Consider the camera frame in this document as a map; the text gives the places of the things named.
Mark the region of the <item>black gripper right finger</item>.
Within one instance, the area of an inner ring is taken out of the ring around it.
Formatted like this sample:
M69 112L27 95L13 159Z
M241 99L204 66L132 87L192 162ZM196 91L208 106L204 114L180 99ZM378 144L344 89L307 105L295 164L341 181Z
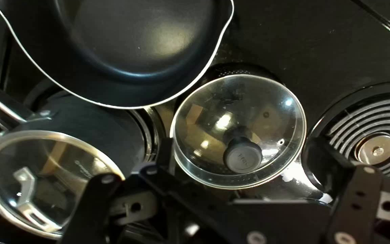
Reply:
M346 167L346 159L319 139L307 144L307 159L323 166L333 197L323 244L390 244L390 178L375 167Z

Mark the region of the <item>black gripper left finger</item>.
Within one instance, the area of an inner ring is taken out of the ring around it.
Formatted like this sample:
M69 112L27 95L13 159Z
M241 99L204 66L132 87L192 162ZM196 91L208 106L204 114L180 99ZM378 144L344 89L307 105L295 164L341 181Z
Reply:
M169 173L172 141L126 181L93 177L58 244L230 244L218 198Z

